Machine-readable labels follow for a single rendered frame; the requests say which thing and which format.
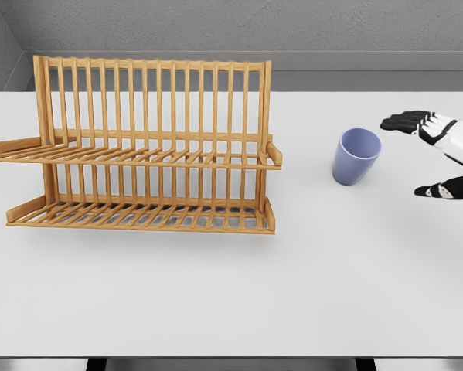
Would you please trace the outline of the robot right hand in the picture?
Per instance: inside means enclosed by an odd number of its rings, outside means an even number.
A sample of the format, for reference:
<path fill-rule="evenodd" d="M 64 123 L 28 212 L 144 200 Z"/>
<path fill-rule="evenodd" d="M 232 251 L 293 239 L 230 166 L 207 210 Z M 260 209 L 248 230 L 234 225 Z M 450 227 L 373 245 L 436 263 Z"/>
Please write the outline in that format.
<path fill-rule="evenodd" d="M 463 166 L 463 121 L 431 111 L 404 111 L 383 119 L 380 127 L 386 131 L 416 135 Z M 429 198 L 462 200 L 463 176 L 418 187 L 414 194 Z"/>

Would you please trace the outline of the wooden two-tier dish rack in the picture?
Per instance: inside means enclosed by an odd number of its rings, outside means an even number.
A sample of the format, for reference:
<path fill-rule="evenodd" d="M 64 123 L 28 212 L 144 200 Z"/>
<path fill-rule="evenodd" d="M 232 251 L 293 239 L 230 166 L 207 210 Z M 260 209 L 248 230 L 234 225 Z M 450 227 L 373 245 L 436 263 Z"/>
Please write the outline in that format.
<path fill-rule="evenodd" d="M 271 63 L 35 56 L 39 134 L 0 162 L 43 167 L 10 226 L 272 234 Z"/>

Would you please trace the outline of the lavender blue cup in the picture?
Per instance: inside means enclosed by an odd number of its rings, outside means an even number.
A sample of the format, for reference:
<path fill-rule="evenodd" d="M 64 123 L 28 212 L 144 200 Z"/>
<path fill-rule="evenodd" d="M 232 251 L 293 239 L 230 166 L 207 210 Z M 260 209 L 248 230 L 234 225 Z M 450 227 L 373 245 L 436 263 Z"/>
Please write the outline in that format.
<path fill-rule="evenodd" d="M 365 128 L 343 132 L 332 166 L 335 180 L 346 186 L 356 184 L 378 159 L 381 148 L 379 137 Z"/>

